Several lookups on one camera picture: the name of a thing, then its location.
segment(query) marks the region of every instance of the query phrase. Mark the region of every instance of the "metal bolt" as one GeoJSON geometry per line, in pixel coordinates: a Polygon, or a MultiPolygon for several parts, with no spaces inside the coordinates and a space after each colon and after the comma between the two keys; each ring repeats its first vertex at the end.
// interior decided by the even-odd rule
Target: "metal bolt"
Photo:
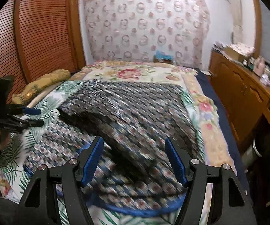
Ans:
{"type": "Polygon", "coordinates": [[[231,167],[230,167],[229,164],[224,164],[224,165],[223,165],[223,168],[226,169],[226,170],[229,170],[231,167]]]}
{"type": "Polygon", "coordinates": [[[38,167],[38,169],[39,169],[40,171],[44,170],[45,168],[46,168],[46,165],[45,165],[45,164],[42,164],[42,165],[40,165],[40,166],[38,167]]]}
{"type": "Polygon", "coordinates": [[[197,160],[197,159],[192,159],[192,160],[191,160],[191,163],[194,164],[194,165],[197,165],[197,164],[199,164],[199,160],[197,160]]]}
{"type": "Polygon", "coordinates": [[[75,159],[75,158],[69,160],[69,164],[74,165],[76,163],[77,163],[77,159],[75,159]]]}

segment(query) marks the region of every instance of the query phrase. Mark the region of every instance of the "wooden slat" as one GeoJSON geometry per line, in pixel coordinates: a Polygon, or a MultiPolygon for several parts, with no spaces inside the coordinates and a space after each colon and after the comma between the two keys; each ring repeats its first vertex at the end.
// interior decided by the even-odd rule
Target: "wooden slat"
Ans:
{"type": "Polygon", "coordinates": [[[76,70],[69,41],[66,1],[20,0],[21,50],[32,81],[55,69],[76,70]]]}
{"type": "Polygon", "coordinates": [[[15,46],[13,12],[14,0],[9,0],[0,10],[0,77],[16,75],[8,102],[11,101],[12,94],[20,93],[26,86],[15,46]]]}

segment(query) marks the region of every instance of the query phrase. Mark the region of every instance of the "dark blanket fold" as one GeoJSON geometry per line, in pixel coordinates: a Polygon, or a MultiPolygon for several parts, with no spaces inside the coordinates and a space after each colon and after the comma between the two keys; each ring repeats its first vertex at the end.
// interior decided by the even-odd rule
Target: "dark blanket fold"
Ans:
{"type": "Polygon", "coordinates": [[[95,193],[93,203],[137,216],[172,212],[181,206],[185,189],[172,172],[164,140],[174,138],[202,161],[182,94],[177,85],[86,81],[59,107],[59,119],[27,163],[39,155],[51,166],[61,165],[93,136],[101,136],[106,143],[102,158],[83,189],[95,193]],[[55,161],[42,151],[60,157],[55,161]]]}

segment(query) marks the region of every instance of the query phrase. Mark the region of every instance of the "pillow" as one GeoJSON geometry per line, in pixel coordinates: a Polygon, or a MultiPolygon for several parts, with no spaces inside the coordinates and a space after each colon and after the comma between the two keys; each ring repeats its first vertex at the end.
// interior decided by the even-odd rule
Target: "pillow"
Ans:
{"type": "Polygon", "coordinates": [[[49,74],[45,74],[35,81],[29,83],[19,95],[12,95],[14,104],[27,105],[34,99],[44,88],[57,82],[65,81],[70,78],[70,71],[57,69],[49,74]]]}

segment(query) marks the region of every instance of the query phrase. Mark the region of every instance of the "floral bedspread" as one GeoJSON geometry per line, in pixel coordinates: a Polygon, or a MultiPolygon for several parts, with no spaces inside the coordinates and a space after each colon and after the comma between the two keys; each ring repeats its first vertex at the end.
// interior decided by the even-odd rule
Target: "floral bedspread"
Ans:
{"type": "MultiPolygon", "coordinates": [[[[217,108],[213,101],[203,94],[195,78],[196,74],[197,72],[193,69],[164,63],[103,61],[84,67],[82,71],[71,78],[74,81],[62,83],[35,106],[35,108],[41,109],[41,115],[38,118],[44,120],[42,128],[30,128],[25,130],[23,134],[11,134],[11,142],[0,157],[0,168],[17,199],[21,198],[29,182],[29,177],[23,170],[23,163],[29,150],[41,139],[51,120],[58,117],[59,111],[57,108],[83,84],[79,80],[139,81],[182,86],[184,92],[187,92],[182,101],[199,133],[198,141],[200,149],[204,150],[205,163],[217,167],[223,163],[228,163],[236,172],[233,160],[228,152],[227,143],[218,125],[217,108]]],[[[208,185],[200,224],[207,223],[211,194],[211,185],[208,185]]],[[[62,224],[68,224],[64,201],[59,199],[58,204],[62,224]]],[[[176,211],[156,218],[140,218],[110,212],[95,206],[91,206],[89,212],[94,223],[101,225],[174,224],[178,215],[178,211],[176,211]]]]}

